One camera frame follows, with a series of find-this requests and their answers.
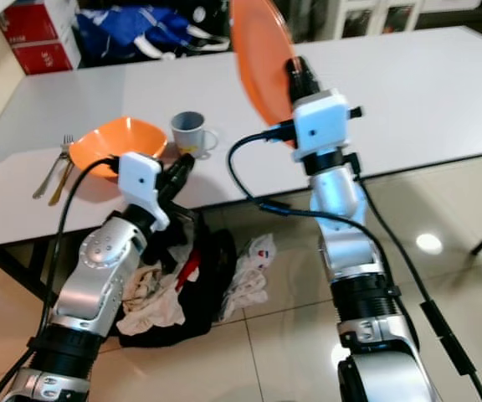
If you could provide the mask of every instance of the tabletop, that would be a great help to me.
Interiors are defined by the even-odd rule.
[[[322,87],[337,88],[351,106],[363,106],[366,115],[349,124],[349,149],[359,152],[364,175],[482,155],[481,35],[442,28],[295,48]],[[243,199],[228,176],[226,153],[239,138],[263,130],[264,123],[238,81],[234,54],[24,79],[0,117],[0,244],[54,234],[60,207],[44,206],[47,199],[33,201],[31,193],[64,134],[77,139],[122,115],[168,132],[170,118],[186,110],[203,113],[220,141],[210,158],[197,161],[176,201],[198,208]],[[293,163],[284,144],[246,146],[235,165],[256,195],[307,186],[302,166]],[[78,196],[68,230],[95,227],[121,206],[113,183],[96,178],[86,183],[99,186],[96,192],[104,196]]]

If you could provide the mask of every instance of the fork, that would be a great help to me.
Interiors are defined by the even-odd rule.
[[[49,180],[51,180],[51,177],[54,174],[57,163],[60,160],[68,159],[68,149],[72,142],[74,142],[73,136],[67,136],[67,135],[64,136],[63,143],[60,145],[61,153],[59,154],[57,159],[55,159],[54,165],[51,167],[51,169],[49,169],[48,175],[46,176],[42,184],[40,184],[40,187],[38,187],[37,191],[33,193],[34,199],[38,199],[44,195],[44,193],[46,192],[46,188],[48,187]]]

